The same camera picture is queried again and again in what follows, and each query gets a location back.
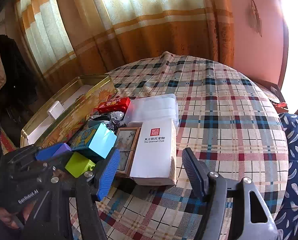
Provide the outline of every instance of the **blue patterned fabric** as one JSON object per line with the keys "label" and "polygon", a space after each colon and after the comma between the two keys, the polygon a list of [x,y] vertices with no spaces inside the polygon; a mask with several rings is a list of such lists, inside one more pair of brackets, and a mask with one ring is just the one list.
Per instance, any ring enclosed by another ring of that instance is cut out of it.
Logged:
{"label": "blue patterned fabric", "polygon": [[281,239],[291,240],[298,229],[298,115],[279,115],[289,148],[288,182],[281,209],[276,217]]}

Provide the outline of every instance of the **blue toy block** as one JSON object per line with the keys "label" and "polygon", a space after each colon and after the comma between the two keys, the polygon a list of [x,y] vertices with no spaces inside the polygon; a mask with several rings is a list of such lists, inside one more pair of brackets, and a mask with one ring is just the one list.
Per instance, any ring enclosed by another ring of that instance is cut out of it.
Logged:
{"label": "blue toy block", "polygon": [[67,145],[66,143],[56,143],[52,146],[40,150],[36,155],[36,159],[38,161],[45,161],[47,159],[50,159],[54,155],[59,155],[67,151],[71,151],[69,145]]}

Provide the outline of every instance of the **metal tin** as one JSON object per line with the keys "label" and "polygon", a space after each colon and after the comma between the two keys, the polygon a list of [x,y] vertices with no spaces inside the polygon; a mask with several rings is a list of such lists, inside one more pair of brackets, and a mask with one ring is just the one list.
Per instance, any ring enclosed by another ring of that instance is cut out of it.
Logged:
{"label": "metal tin", "polygon": [[83,75],[73,79],[50,98],[21,131],[20,147],[28,145],[28,135],[48,117],[47,110],[55,101],[65,102],[83,85],[93,87],[66,109],[34,143],[37,146],[50,146],[57,142],[67,142],[88,120],[101,102],[110,100],[116,89],[109,75]]}

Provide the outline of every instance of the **white box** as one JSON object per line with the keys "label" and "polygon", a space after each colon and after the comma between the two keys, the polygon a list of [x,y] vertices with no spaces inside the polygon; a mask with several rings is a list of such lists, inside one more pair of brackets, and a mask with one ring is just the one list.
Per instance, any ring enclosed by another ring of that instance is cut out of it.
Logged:
{"label": "white box", "polygon": [[171,118],[143,122],[130,171],[138,185],[175,185],[176,128]]}
{"label": "white box", "polygon": [[53,119],[56,120],[63,111],[64,108],[62,104],[59,101],[55,101],[54,104],[48,109],[47,113],[49,116],[53,117]]}

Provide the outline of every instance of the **clear plastic box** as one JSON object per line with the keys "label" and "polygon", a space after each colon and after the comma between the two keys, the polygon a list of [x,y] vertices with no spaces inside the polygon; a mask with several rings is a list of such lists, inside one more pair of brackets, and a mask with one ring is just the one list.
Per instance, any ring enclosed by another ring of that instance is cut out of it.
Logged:
{"label": "clear plastic box", "polygon": [[124,122],[128,127],[141,127],[142,122],[172,118],[179,125],[178,103],[174,94],[131,100]]}

